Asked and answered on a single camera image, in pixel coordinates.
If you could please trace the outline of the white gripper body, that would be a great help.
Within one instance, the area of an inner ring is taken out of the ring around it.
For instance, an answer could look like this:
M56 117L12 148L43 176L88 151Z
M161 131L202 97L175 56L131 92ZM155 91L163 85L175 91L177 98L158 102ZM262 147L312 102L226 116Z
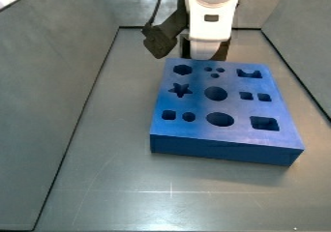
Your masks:
M238 0L185 0L193 59L210 60L222 42L232 38Z

